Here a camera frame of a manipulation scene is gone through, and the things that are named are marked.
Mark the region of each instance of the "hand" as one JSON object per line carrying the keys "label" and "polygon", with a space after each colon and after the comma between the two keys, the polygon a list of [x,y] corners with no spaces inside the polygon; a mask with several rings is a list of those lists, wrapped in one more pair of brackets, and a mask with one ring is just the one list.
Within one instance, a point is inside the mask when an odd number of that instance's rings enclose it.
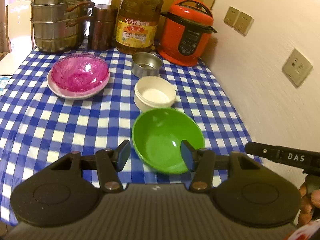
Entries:
{"label": "hand", "polygon": [[298,226],[303,226],[310,222],[312,219],[312,209],[314,207],[320,208],[320,190],[315,190],[311,194],[311,198],[307,197],[307,187],[306,183],[303,183],[299,189],[301,194],[301,207],[299,215]]}

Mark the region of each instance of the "red pressure cooker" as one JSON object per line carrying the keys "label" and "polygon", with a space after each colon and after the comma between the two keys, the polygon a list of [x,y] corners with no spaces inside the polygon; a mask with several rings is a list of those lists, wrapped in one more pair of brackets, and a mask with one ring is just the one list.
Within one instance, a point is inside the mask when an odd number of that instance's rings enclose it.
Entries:
{"label": "red pressure cooker", "polygon": [[161,15],[166,20],[159,54],[177,65],[196,65],[211,34],[217,32],[211,26],[213,16],[210,9],[198,0],[177,0],[168,12]]}

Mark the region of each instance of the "wooden chair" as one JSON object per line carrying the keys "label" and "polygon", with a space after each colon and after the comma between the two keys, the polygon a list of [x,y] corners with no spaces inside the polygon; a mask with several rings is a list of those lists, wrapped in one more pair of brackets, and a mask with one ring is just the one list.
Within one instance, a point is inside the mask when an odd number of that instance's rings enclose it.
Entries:
{"label": "wooden chair", "polygon": [[22,36],[31,36],[33,42],[33,26],[31,24],[31,0],[17,0],[6,6],[5,25],[9,52],[0,53],[0,75],[13,75],[31,52],[28,46],[21,46],[12,51],[12,40]]}

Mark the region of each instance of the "yellow label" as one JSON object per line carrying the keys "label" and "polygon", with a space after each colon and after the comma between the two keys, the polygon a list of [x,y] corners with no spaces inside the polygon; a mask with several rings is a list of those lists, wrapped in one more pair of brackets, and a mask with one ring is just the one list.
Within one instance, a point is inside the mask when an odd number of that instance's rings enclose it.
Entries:
{"label": "yellow label", "polygon": [[141,22],[119,17],[116,41],[133,48],[146,48],[153,44],[157,22]]}

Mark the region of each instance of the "gray ribbed surface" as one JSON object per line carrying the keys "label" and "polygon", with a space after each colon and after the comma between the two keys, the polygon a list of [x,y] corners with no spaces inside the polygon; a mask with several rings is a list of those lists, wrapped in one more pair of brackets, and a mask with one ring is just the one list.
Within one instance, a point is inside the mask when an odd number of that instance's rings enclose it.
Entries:
{"label": "gray ribbed surface", "polygon": [[283,240],[295,228],[256,229],[222,216],[206,195],[183,184],[130,184],[105,195],[86,218],[59,228],[16,226],[5,240]]}

